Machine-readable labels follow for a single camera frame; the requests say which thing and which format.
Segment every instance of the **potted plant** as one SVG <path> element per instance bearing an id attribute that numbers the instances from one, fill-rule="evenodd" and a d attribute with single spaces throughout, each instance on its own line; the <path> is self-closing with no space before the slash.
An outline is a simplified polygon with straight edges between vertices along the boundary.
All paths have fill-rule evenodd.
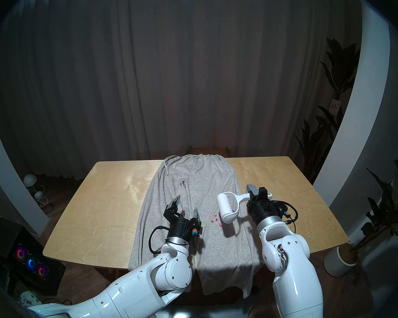
<path id="1" fill-rule="evenodd" d="M 393 162 L 398 170 L 398 159 Z M 364 238 L 355 246 L 351 243 L 342 244 L 334 248 L 325 257 L 324 267 L 334 277 L 339 277 L 350 271 L 358 262 L 358 250 L 385 231 L 389 231 L 391 236 L 398 236 L 398 201 L 395 203 L 392 197 L 393 189 L 391 182 L 384 182 L 369 169 L 367 170 L 382 188 L 382 199 L 378 205 L 374 199 L 368 197 L 372 213 L 366 213 L 370 222 L 366 222 L 361 228 Z"/>
<path id="2" fill-rule="evenodd" d="M 343 119 L 342 107 L 340 106 L 340 97 L 348 89 L 352 89 L 355 81 L 353 73 L 358 66 L 360 59 L 360 50 L 355 51 L 356 43 L 349 45 L 347 48 L 342 48 L 337 40 L 326 38 L 329 45 L 330 52 L 326 51 L 332 64 L 332 71 L 329 71 L 326 64 L 322 61 L 325 75 L 333 88 L 332 103 L 338 103 L 338 111 L 336 115 L 332 115 L 326 108 L 318 106 L 324 113 L 325 117 L 316 115 L 318 121 L 317 130 L 310 133 L 310 126 L 304 120 L 304 128 L 302 129 L 302 141 L 297 136 L 296 140 L 299 143 L 302 155 L 304 156 L 304 167 L 302 173 L 313 184 L 317 178 L 318 173 L 323 166 L 324 161 L 332 147 L 337 132 L 339 131 L 340 123 Z"/>

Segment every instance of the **white plant pot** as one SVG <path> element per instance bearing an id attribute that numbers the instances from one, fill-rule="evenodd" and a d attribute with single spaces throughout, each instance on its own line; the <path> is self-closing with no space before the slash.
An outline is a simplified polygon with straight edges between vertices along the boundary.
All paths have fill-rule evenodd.
<path id="1" fill-rule="evenodd" d="M 328 274 L 332 275 L 333 277 L 340 277 L 351 271 L 352 268 L 357 264 L 357 262 L 355 262 L 354 264 L 349 264 L 342 260 L 339 255 L 338 246 L 332 249 L 329 254 L 327 254 L 324 258 L 324 268 L 326 269 Z"/>

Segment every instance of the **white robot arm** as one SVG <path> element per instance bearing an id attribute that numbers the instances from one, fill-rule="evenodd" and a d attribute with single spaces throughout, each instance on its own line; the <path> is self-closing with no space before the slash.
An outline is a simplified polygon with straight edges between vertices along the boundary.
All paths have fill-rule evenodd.
<path id="1" fill-rule="evenodd" d="M 264 263 L 275 272 L 273 290 L 280 315 L 323 318 L 323 292 L 315 268 L 308 260 L 309 247 L 304 237 L 291 232 L 282 221 L 283 215 L 289 216 L 285 203 L 271 201 L 272 194 L 264 187 L 248 185 L 246 191 L 240 196 L 231 192 L 217 196 L 221 219 L 232 223 L 237 218 L 239 204 L 248 201 L 248 213 L 262 242 Z M 228 197 L 237 201 L 234 212 Z"/>
<path id="2" fill-rule="evenodd" d="M 192 279 L 192 270 L 187 260 L 189 242 L 197 236 L 201 223 L 199 216 L 190 220 L 177 213 L 179 197 L 166 207 L 164 217 L 170 227 L 166 244 L 161 251 L 149 248 L 157 256 L 137 269 L 115 280 L 99 295 L 75 304 L 42 304 L 29 309 L 40 317 L 71 318 L 148 318 L 164 308 L 184 292 Z"/>

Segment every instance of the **gray sweatpants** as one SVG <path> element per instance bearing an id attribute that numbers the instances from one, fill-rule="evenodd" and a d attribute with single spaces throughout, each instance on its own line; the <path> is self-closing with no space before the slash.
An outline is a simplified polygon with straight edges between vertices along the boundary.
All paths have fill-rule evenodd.
<path id="1" fill-rule="evenodd" d="M 179 213 L 190 219 L 195 208 L 202 221 L 202 235 L 190 245 L 192 272 L 198 274 L 205 295 L 237 286 L 247 297 L 252 278 L 263 262 L 261 242 L 254 230 L 246 205 L 242 203 L 239 217 L 232 224 L 220 220 L 217 195 L 242 191 L 236 172 L 219 155 L 187 155 L 168 157 L 159 167 L 147 190 L 137 223 L 133 251 L 128 268 L 133 270 L 153 258 L 149 251 L 149 236 L 156 226 L 169 226 L 163 217 L 166 205 L 180 195 Z M 232 208 L 234 201 L 230 198 Z M 152 237 L 152 249 L 164 243 L 166 230 L 157 230 Z"/>

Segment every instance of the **gray curtain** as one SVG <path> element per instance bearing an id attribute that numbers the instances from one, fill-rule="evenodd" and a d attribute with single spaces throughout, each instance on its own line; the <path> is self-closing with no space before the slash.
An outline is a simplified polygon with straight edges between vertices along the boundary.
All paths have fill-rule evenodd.
<path id="1" fill-rule="evenodd" d="M 32 172 L 76 179 L 189 146 L 300 164 L 294 135 L 332 99 L 326 37 L 360 46 L 357 0 L 19 0 L 0 136 Z"/>

